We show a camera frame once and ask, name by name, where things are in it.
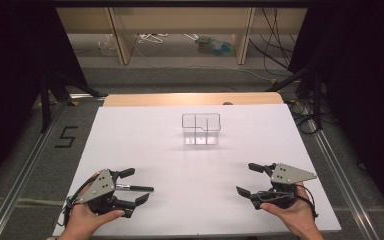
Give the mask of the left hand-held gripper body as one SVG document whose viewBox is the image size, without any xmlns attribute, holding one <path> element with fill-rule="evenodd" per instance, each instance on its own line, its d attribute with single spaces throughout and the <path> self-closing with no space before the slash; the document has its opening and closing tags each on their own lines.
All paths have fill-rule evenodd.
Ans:
<svg viewBox="0 0 384 240">
<path fill-rule="evenodd" d="M 75 202 L 87 204 L 90 210 L 98 215 L 114 210 L 122 210 L 125 212 L 124 217 L 130 218 L 136 208 L 136 204 L 119 200 L 114 195 L 119 172 L 109 169 L 101 170 L 97 176 L 91 178 L 92 184 L 83 194 L 75 198 Z"/>
</svg>

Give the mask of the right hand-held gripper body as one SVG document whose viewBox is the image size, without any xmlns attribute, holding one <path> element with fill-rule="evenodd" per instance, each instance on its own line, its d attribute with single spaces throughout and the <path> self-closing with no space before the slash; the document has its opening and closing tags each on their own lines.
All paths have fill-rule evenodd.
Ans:
<svg viewBox="0 0 384 240">
<path fill-rule="evenodd" d="M 258 210 L 262 203 L 271 203 L 282 209 L 295 204 L 298 199 L 297 183 L 317 178 L 316 173 L 302 170 L 283 163 L 264 165 L 272 187 L 250 195 L 251 203 Z"/>
</svg>

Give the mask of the black makeup brush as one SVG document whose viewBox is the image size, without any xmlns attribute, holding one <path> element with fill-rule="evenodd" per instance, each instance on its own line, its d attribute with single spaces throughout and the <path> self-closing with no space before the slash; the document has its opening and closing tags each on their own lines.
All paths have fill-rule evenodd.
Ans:
<svg viewBox="0 0 384 240">
<path fill-rule="evenodd" d="M 139 192 L 153 192 L 154 188 L 149 186 L 136 186 L 136 185 L 125 185 L 125 184 L 116 184 L 116 190 L 120 191 L 139 191 Z"/>
</svg>

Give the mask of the clear acrylic organizer box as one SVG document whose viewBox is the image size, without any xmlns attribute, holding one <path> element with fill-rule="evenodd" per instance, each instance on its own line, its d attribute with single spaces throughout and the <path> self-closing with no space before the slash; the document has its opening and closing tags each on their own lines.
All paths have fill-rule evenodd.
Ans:
<svg viewBox="0 0 384 240">
<path fill-rule="evenodd" d="M 221 131 L 218 113 L 188 113 L 182 115 L 185 145 L 217 145 Z"/>
</svg>

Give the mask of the person's left hand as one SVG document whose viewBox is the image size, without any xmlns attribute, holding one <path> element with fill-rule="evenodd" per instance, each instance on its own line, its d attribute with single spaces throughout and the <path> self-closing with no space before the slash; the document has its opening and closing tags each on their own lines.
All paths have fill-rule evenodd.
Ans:
<svg viewBox="0 0 384 240">
<path fill-rule="evenodd" d="M 122 210 L 114 210 L 103 215 L 96 215 L 89 209 L 87 204 L 76 203 L 61 235 L 92 237 L 102 225 L 121 218 L 124 214 L 125 212 Z"/>
</svg>

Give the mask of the person's right hand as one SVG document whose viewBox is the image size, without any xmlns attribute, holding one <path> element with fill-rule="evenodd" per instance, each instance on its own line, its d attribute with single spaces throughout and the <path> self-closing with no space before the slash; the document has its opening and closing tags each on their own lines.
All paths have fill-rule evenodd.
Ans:
<svg viewBox="0 0 384 240">
<path fill-rule="evenodd" d="M 309 197 L 302 182 L 298 182 L 297 194 L 304 200 L 297 200 L 294 205 L 287 209 L 279 208 L 271 203 L 262 203 L 260 208 L 278 217 L 294 235 L 316 232 L 321 234 L 315 223 L 312 207 L 307 203 Z"/>
</svg>

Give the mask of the white board sheet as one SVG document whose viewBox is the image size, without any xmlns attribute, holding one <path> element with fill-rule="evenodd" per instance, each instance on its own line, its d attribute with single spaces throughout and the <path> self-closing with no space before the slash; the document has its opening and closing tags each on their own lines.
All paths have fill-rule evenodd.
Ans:
<svg viewBox="0 0 384 240">
<path fill-rule="evenodd" d="M 217 144 L 185 144 L 181 119 L 188 113 L 220 115 Z M 102 226 L 98 239 L 287 233 L 278 218 L 237 193 L 238 187 L 257 192 L 271 186 L 249 163 L 314 169 L 287 105 L 102 107 L 71 188 L 104 168 L 132 168 L 125 183 L 153 187 L 132 217 Z"/>
</svg>

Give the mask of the black metal stand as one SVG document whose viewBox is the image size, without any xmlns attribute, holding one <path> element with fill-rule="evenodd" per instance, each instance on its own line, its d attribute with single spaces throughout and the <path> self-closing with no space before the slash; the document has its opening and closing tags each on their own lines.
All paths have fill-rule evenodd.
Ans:
<svg viewBox="0 0 384 240">
<path fill-rule="evenodd" d="M 49 93 L 52 93 L 58 102 L 68 101 L 70 99 L 70 94 L 66 89 L 67 85 L 74 86 L 75 88 L 91 95 L 92 97 L 107 97 L 107 94 L 100 93 L 97 90 L 90 88 L 86 83 L 76 81 L 66 74 L 56 71 L 45 72 L 40 79 L 42 133 L 44 133 L 49 128 L 52 120 Z"/>
<path fill-rule="evenodd" d="M 322 80 L 319 70 L 309 64 L 308 66 L 302 68 L 298 72 L 294 73 L 292 76 L 287 77 L 285 80 L 280 83 L 276 83 L 268 89 L 268 92 L 277 92 L 284 87 L 290 85 L 296 80 L 301 80 L 299 84 L 296 95 L 301 98 L 303 96 L 308 96 L 309 93 L 312 93 L 313 96 L 313 108 L 310 118 L 314 121 L 316 131 L 322 129 L 321 123 L 321 101 L 322 101 Z"/>
</svg>

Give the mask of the light wooden table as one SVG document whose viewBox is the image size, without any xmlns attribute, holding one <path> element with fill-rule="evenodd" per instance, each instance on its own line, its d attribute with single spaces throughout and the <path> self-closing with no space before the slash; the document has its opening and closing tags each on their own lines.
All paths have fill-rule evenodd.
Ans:
<svg viewBox="0 0 384 240">
<path fill-rule="evenodd" d="M 277 92 L 112 94 L 104 107 L 283 104 Z"/>
</svg>

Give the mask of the black curtain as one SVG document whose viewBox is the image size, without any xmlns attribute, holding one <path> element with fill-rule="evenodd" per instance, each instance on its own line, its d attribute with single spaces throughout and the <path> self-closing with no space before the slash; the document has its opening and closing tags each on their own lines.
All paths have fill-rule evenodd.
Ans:
<svg viewBox="0 0 384 240">
<path fill-rule="evenodd" d="M 333 113 L 384 197 L 384 0 L 311 0 L 291 68 L 303 68 L 321 40 L 322 80 Z"/>
<path fill-rule="evenodd" d="M 0 166 L 52 72 L 86 82 L 56 9 L 0 0 Z"/>
</svg>

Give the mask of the bag of colourful toys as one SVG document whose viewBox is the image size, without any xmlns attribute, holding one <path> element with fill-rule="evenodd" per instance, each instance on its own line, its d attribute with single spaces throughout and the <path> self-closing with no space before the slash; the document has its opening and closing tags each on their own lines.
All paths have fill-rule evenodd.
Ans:
<svg viewBox="0 0 384 240">
<path fill-rule="evenodd" d="M 214 37 L 199 36 L 195 43 L 200 53 L 222 56 L 224 54 L 235 54 L 235 50 L 228 42 L 218 40 Z"/>
</svg>

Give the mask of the clear plastic bag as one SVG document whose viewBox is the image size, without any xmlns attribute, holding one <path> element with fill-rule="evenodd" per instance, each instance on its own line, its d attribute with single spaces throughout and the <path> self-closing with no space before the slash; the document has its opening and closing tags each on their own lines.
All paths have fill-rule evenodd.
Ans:
<svg viewBox="0 0 384 240">
<path fill-rule="evenodd" d="M 116 56 L 117 47 L 114 36 L 112 34 L 105 34 L 98 41 L 98 49 L 104 56 Z"/>
</svg>

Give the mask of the beige wooden shelf unit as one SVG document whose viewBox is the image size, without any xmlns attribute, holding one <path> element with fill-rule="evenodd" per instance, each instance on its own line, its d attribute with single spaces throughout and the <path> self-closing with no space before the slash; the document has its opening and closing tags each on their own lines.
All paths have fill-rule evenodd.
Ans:
<svg viewBox="0 0 384 240">
<path fill-rule="evenodd" d="M 70 34 L 111 34 L 120 63 L 129 63 L 140 33 L 229 34 L 237 63 L 245 63 L 249 37 L 268 34 L 269 22 L 282 35 L 297 35 L 305 8 L 248 7 L 59 7 L 57 13 Z"/>
</svg>

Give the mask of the white clothes hangers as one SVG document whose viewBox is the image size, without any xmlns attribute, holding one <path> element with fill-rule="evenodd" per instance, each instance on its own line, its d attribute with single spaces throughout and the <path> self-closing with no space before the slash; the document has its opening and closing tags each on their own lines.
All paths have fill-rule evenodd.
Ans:
<svg viewBox="0 0 384 240">
<path fill-rule="evenodd" d="M 154 43 L 154 44 L 162 44 L 163 39 L 167 37 L 167 34 L 153 34 L 153 33 L 148 33 L 148 34 L 139 34 L 139 40 L 138 42 L 140 44 L 144 43 Z"/>
</svg>

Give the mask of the aluminium floor rail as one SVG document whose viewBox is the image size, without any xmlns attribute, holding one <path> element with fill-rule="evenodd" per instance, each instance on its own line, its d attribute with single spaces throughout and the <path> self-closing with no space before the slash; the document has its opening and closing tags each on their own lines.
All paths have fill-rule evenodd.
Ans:
<svg viewBox="0 0 384 240">
<path fill-rule="evenodd" d="M 333 174 L 333 177 L 361 234 L 363 235 L 363 238 L 365 240 L 380 240 L 379 235 L 375 230 L 373 221 L 357 196 L 350 180 L 347 178 L 323 130 L 318 128 L 313 120 L 311 120 L 308 125 L 314 131 L 314 136 L 324 155 L 327 165 Z"/>
<path fill-rule="evenodd" d="M 30 155 L 23 164 L 23 167 L 17 175 L 17 178 L 11 185 L 9 192 L 0 203 L 0 236 L 5 229 L 5 226 L 7 225 L 7 222 L 9 221 L 11 214 L 15 209 L 15 206 L 35 169 L 45 149 L 45 146 L 49 141 L 54 125 L 59 119 L 62 111 L 65 109 L 65 106 L 66 104 L 64 102 L 58 102 L 55 104 L 54 110 L 51 113 L 51 120 L 49 125 L 40 133 L 32 151 L 30 152 Z"/>
</svg>

